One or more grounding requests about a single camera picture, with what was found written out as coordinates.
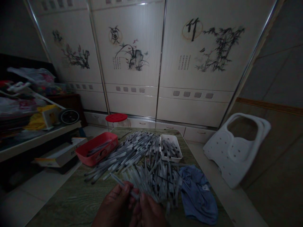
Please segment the human hand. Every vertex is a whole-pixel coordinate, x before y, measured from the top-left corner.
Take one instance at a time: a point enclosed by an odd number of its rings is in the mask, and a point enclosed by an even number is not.
[[[140,202],[134,208],[130,227],[166,227],[162,208],[152,197],[141,193]]]
[[[122,226],[119,225],[119,222],[124,208],[132,209],[136,202],[135,198],[129,195],[134,185],[128,181],[124,181],[123,183],[125,184],[124,188],[117,184],[105,196],[92,223],[92,227]],[[133,189],[133,191],[136,194],[139,193],[139,189]]]

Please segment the cardboard box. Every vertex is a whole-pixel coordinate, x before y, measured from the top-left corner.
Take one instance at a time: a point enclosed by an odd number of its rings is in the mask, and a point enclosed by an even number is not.
[[[76,156],[76,148],[85,144],[87,142],[87,138],[73,137],[72,142],[73,144],[64,143],[44,154],[40,158],[35,158],[36,163],[44,167],[60,168],[64,166],[68,161]]]

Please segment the blue cloth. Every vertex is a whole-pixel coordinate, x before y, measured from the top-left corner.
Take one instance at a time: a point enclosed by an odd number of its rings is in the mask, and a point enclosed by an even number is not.
[[[179,173],[184,179],[181,195],[186,217],[209,225],[217,224],[217,203],[204,173],[194,165],[182,167]]]

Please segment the plastic stool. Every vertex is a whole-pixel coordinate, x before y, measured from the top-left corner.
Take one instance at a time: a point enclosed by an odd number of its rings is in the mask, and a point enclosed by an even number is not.
[[[110,131],[110,128],[108,126],[108,122],[113,123],[113,127],[114,127],[114,123],[115,122],[121,122],[121,121],[124,121],[126,119],[127,119],[127,115],[124,114],[124,113],[113,113],[113,114],[108,115],[105,118],[106,123],[107,123],[107,129],[108,129],[108,131]]]

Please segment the red basket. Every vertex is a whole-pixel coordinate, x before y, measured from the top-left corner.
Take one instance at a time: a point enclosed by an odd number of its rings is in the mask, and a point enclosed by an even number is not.
[[[94,155],[87,157],[87,154],[90,150],[102,145],[103,143],[105,143],[110,139],[111,142],[106,147],[102,148]],[[94,166],[99,161],[101,161],[106,156],[108,156],[115,149],[117,145],[118,145],[118,136],[110,132],[104,132],[101,135],[83,144],[82,146],[78,147],[76,149],[76,154],[82,163],[84,163],[87,166]]]

